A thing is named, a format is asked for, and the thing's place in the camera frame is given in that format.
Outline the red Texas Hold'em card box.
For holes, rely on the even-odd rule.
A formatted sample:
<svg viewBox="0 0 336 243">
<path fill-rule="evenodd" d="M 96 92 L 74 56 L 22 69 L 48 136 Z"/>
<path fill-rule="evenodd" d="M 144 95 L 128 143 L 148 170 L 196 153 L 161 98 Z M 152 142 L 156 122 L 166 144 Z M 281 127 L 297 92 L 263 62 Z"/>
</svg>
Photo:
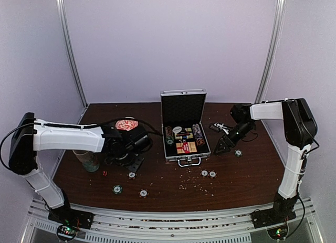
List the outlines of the red Texas Hold'em card box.
<svg viewBox="0 0 336 243">
<path fill-rule="evenodd" d="M 195 153 L 197 147 L 195 142 L 180 142 L 176 143 L 176 150 L 178 154 Z"/>
</svg>

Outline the aluminium poker case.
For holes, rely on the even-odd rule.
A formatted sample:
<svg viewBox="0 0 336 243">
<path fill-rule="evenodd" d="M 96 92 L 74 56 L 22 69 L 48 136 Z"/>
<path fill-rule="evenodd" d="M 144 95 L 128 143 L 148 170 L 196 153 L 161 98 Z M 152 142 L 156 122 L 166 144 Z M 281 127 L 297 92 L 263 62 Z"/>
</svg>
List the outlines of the aluminium poker case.
<svg viewBox="0 0 336 243">
<path fill-rule="evenodd" d="M 206 95 L 207 92 L 205 89 L 166 90 L 160 93 L 161 128 L 163 133 L 164 156 L 167 162 L 175 162 L 179 167 L 199 166 L 203 159 L 206 159 L 211 155 L 209 143 L 202 126 Z M 166 144 L 166 126 L 170 126 L 172 129 L 176 126 L 181 126 L 181 133 L 193 133 L 193 124 L 199 124 L 205 140 L 205 145 L 196 146 L 197 152 L 178 154 L 176 150 L 176 143 L 196 143 L 194 134 L 191 139 L 176 139 L 175 133 L 173 133 L 174 144 L 171 146 Z"/>
</svg>

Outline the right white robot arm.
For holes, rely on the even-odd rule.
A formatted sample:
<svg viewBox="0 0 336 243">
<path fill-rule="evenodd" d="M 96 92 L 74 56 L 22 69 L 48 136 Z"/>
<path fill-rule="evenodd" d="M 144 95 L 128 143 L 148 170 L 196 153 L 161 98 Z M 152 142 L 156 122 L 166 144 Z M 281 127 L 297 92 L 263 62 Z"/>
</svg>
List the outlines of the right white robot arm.
<svg viewBox="0 0 336 243">
<path fill-rule="evenodd" d="M 259 120 L 282 120 L 288 157 L 278 196 L 288 200 L 298 196 L 299 185 L 305 174 L 307 157 L 313 151 L 312 144 L 317 143 L 315 136 L 318 126 L 311 109 L 304 98 L 265 101 L 256 104 L 235 104 L 230 115 L 236 122 L 233 128 L 223 123 L 209 126 L 216 132 L 222 132 L 213 154 L 229 152 L 256 128 Z"/>
</svg>

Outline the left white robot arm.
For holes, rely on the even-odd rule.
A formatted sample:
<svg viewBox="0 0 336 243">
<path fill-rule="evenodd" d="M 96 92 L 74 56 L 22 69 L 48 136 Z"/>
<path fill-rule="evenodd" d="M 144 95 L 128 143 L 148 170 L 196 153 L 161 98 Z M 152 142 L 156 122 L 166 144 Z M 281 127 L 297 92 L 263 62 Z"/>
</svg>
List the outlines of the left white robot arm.
<svg viewBox="0 0 336 243">
<path fill-rule="evenodd" d="M 126 166 L 134 164 L 140 154 L 152 146 L 152 139 L 138 121 L 130 130 L 116 127 L 118 119 L 100 124 L 68 124 L 49 122 L 27 112 L 18 126 L 9 131 L 1 145 L 10 138 L 8 163 L 5 167 L 22 176 L 42 197 L 58 219 L 71 224 L 76 216 L 68 207 L 66 194 L 45 173 L 41 159 L 58 151 L 84 151 L 104 154 L 108 163 Z"/>
</svg>

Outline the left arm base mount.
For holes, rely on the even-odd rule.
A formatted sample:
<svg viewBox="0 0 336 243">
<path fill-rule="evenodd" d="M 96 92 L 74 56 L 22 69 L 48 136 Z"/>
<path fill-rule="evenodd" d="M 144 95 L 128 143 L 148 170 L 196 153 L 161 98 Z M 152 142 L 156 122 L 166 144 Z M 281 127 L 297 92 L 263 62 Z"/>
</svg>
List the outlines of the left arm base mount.
<svg viewBox="0 0 336 243">
<path fill-rule="evenodd" d="M 58 222 L 56 236 L 62 242 L 74 240 L 82 229 L 90 229 L 93 223 L 94 214 L 80 210 L 71 210 L 70 218 L 61 218 L 50 211 L 48 219 Z"/>
</svg>

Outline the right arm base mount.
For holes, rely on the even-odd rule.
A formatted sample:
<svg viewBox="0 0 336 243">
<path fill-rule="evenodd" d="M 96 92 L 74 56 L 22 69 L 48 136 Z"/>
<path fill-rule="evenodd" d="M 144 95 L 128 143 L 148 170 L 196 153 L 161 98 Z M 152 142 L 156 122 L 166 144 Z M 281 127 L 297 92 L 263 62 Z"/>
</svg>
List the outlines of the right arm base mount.
<svg viewBox="0 0 336 243">
<path fill-rule="evenodd" d="M 296 218 L 294 211 L 286 215 L 278 215 L 273 208 L 256 209 L 250 215 L 255 229 L 266 228 L 268 236 L 277 241 L 285 240 L 289 235 L 288 221 Z"/>
</svg>

